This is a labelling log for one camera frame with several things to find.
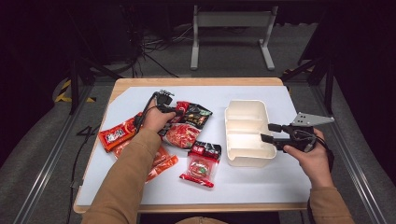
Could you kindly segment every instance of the wooden table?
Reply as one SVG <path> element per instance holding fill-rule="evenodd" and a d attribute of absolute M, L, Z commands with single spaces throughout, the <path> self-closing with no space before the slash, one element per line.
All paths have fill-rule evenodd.
<path fill-rule="evenodd" d="M 189 86 L 198 86 L 198 87 L 208 87 L 208 86 L 223 86 L 223 87 L 227 87 L 229 88 L 230 86 L 235 86 L 235 87 L 240 87 L 240 88 L 262 88 L 263 86 L 268 86 L 268 87 L 282 87 L 283 83 L 279 78 L 276 77 L 237 77 L 237 78 L 123 78 L 123 79 L 119 79 L 114 87 L 113 92 L 111 93 L 110 99 L 109 99 L 109 105 L 114 103 L 117 99 L 117 97 L 121 96 L 123 93 L 125 93 L 127 90 L 130 90 L 131 87 L 137 87 L 137 88 L 142 88 L 142 87 L 180 87 L 180 88 L 186 88 Z M 283 98 L 289 98 L 289 94 L 286 91 L 286 88 L 280 88 L 283 91 Z M 291 100 L 289 102 L 287 102 L 288 106 L 292 106 L 292 102 Z M 106 110 L 106 114 L 104 116 L 104 120 L 102 122 L 102 127 L 101 130 L 103 130 L 102 128 L 104 128 L 104 122 L 106 119 L 106 115 L 107 113 L 109 113 L 109 107 Z M 293 114 L 295 113 L 294 111 L 291 111 L 291 116 L 288 117 L 291 118 L 293 116 Z M 96 147 L 98 146 L 98 144 L 100 144 L 100 141 L 98 140 L 98 138 L 96 138 L 94 147 L 93 147 L 93 151 L 90 157 L 90 161 L 89 161 L 89 165 L 87 166 L 87 170 L 86 173 L 84 175 L 84 184 L 86 184 L 85 180 L 86 180 L 86 175 L 87 175 L 87 171 L 88 171 L 88 167 L 90 166 L 90 163 L 92 163 L 93 161 L 93 154 L 95 152 Z M 225 154 L 224 156 L 226 157 L 226 148 L 223 148 L 223 154 Z M 222 161 L 220 163 L 223 163 L 223 167 L 227 166 L 228 169 L 230 169 L 230 165 L 228 165 L 226 159 L 224 159 L 224 157 L 222 157 Z M 294 191 L 294 188 L 296 188 L 296 191 L 299 191 L 297 198 L 299 198 L 297 201 L 298 202 L 282 202 L 282 203 L 189 203 L 189 204 L 184 204 L 184 203 L 179 203 L 179 204 L 164 204 L 163 202 L 159 202 L 158 204 L 141 204 L 138 212 L 139 213 L 175 213 L 175 212 L 244 212 L 244 211 L 281 211 L 281 210 L 304 210 L 306 209 L 306 202 L 307 202 L 307 197 L 308 197 L 308 191 L 309 191 L 309 180 L 307 180 L 307 177 L 304 175 L 304 172 L 301 170 L 301 168 L 298 165 L 298 162 L 295 159 L 290 159 L 291 156 L 278 152 L 278 155 L 276 155 L 276 158 L 281 158 L 281 159 L 277 159 L 277 160 L 290 160 L 290 161 L 282 161 L 282 165 L 280 166 L 279 163 L 276 162 L 272 162 L 270 164 L 276 165 L 276 167 L 274 168 L 275 171 L 278 171 L 280 169 L 283 169 L 283 166 L 288 166 L 288 170 L 285 173 L 289 173 L 289 172 L 297 172 L 298 174 L 293 174 L 290 175 L 289 177 L 285 176 L 284 178 L 293 178 L 293 176 L 297 175 L 298 177 L 298 181 L 295 181 L 297 183 L 297 185 L 299 185 L 298 182 L 303 182 L 303 185 L 300 187 L 294 187 L 293 183 L 290 182 L 290 186 L 286 186 L 289 184 L 289 180 L 287 180 L 287 182 L 282 182 L 282 183 L 278 183 L 276 181 L 273 181 L 271 183 L 268 184 L 273 184 L 273 185 L 280 185 L 282 188 L 286 187 L 286 189 L 284 190 L 285 195 L 289 195 L 289 189 L 291 191 Z M 166 176 L 167 174 L 171 173 L 171 170 L 173 169 L 173 167 L 171 169 L 169 169 L 170 171 L 165 171 L 164 173 L 162 173 L 161 175 Z M 216 177 L 218 178 L 218 184 L 220 186 L 220 180 L 221 180 L 221 174 L 220 170 L 218 170 Z M 167 185 L 166 183 L 168 182 L 177 182 L 178 178 L 172 178 L 172 181 L 166 181 L 164 182 L 165 185 Z M 244 182 L 242 184 L 245 184 L 247 182 L 249 182 L 250 180 L 243 180 Z M 254 179 L 253 181 L 253 185 L 254 184 L 258 184 L 256 182 L 258 182 L 256 179 Z M 163 183 L 159 186 L 159 187 L 155 187 L 155 184 L 151 184 L 150 185 L 146 185 L 145 187 L 145 191 L 150 191 L 150 194 L 155 194 L 157 193 L 157 191 L 159 190 L 163 190 Z M 194 189 L 196 188 L 195 186 L 192 187 L 192 189 L 187 189 L 187 191 L 192 190 L 191 193 L 189 194 L 195 194 L 197 193 L 197 197 L 199 197 L 199 194 L 202 192 L 205 192 L 206 189 Z M 84 213 L 88 208 L 89 205 L 88 204 L 78 204 L 78 198 L 81 197 L 81 189 L 82 187 L 80 187 L 79 191 L 78 191 L 78 196 L 75 200 L 75 204 L 74 204 L 74 210 L 77 213 Z M 213 193 L 215 193 L 216 195 L 219 195 L 219 192 L 209 192 L 209 194 L 211 193 L 211 195 L 213 195 Z"/>

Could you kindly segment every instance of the gray floor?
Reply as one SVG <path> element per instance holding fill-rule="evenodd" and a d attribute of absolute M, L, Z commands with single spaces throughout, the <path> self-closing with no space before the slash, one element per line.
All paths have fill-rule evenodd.
<path fill-rule="evenodd" d="M 241 34 L 221 29 L 201 32 L 200 61 L 197 71 L 190 70 L 191 40 L 189 39 L 165 50 L 155 50 L 149 55 L 168 71 L 180 77 L 280 77 L 284 70 L 297 66 L 296 62 L 315 28 L 315 24 L 274 28 L 269 50 L 276 66 L 275 71 L 266 69 L 258 46 L 261 31 L 253 28 L 248 28 Z M 135 69 L 140 77 L 171 77 L 149 58 L 146 60 L 140 58 Z M 132 73 L 127 71 L 122 75 L 131 77 Z M 318 99 L 318 95 L 323 92 L 323 83 L 318 88 L 309 87 L 304 82 L 304 75 L 300 75 L 285 84 L 290 86 L 290 96 L 298 112 L 326 115 L 322 109 L 321 99 Z M 55 107 L 23 137 L 0 170 L 0 183 L 2 183 L 0 223 L 12 223 L 16 220 L 20 210 L 27 207 L 23 204 L 28 196 L 30 199 L 33 198 L 26 201 L 31 205 L 31 209 L 28 209 L 30 213 L 25 218 L 21 218 L 23 217 L 21 214 L 18 220 L 23 220 L 24 223 L 66 222 L 73 163 L 85 138 L 76 134 L 87 126 L 96 127 L 100 124 L 113 85 L 114 81 L 110 78 L 97 78 L 89 92 L 89 96 L 96 97 L 97 101 L 82 104 L 78 115 L 75 116 L 74 125 L 65 138 L 64 146 L 57 155 L 58 160 L 55 160 L 54 169 L 49 170 L 43 181 L 43 191 L 35 197 L 29 193 L 35 185 L 36 178 L 40 176 L 47 158 L 53 152 L 54 146 L 59 144 L 57 139 L 67 120 L 70 119 L 68 115 L 70 104 L 56 103 Z M 58 92 L 59 88 L 54 90 L 54 97 Z M 319 128 L 325 132 L 328 144 L 334 151 L 333 179 L 352 216 L 356 223 L 396 223 L 396 215 L 392 211 L 396 207 L 395 187 L 364 141 L 337 85 L 334 87 L 332 109 L 335 124 Z M 334 130 L 341 133 L 342 143 Z M 91 137 L 81 150 L 76 178 L 83 176 L 93 141 L 94 137 Z M 361 168 L 361 175 L 367 180 L 366 187 L 370 190 L 368 193 L 372 195 L 367 195 L 367 191 L 361 191 L 360 180 L 354 176 L 353 170 L 350 170 L 348 165 L 348 159 L 343 156 L 344 149 L 352 155 L 353 160 Z M 282 224 L 309 223 L 306 212 L 303 212 L 304 222 L 300 215 L 298 211 L 279 213 Z M 80 221 L 80 215 L 72 213 L 70 223 Z"/>

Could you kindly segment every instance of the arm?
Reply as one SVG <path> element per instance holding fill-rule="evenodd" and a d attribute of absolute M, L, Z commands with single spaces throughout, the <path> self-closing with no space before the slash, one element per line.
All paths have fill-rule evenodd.
<path fill-rule="evenodd" d="M 315 130 L 315 134 L 324 139 L 321 131 Z M 317 143 L 315 148 L 308 153 L 291 146 L 285 146 L 284 150 L 300 162 L 311 181 L 309 202 L 316 223 L 354 223 L 343 198 L 332 182 L 324 146 Z"/>
<path fill-rule="evenodd" d="M 144 128 L 108 171 L 82 223 L 136 223 L 143 187 L 161 144 L 157 132 L 174 116 L 174 112 L 163 114 L 157 108 L 150 109 Z"/>

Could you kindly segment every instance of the plastic bin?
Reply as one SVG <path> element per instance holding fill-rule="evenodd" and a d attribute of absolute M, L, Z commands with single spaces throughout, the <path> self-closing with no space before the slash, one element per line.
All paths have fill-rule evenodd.
<path fill-rule="evenodd" d="M 275 146 L 261 139 L 261 133 L 272 135 L 262 101 L 232 100 L 225 110 L 225 130 L 230 165 L 263 167 L 276 156 Z"/>

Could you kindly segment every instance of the brown jacket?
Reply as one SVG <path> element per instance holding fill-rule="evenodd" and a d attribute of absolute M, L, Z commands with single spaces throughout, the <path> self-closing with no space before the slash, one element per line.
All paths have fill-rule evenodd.
<path fill-rule="evenodd" d="M 82 223 L 136 223 L 143 187 L 161 139 L 141 130 L 108 171 Z M 336 188 L 311 189 L 313 216 L 317 224 L 354 223 Z M 211 218 L 192 217 L 179 224 L 224 223 Z"/>

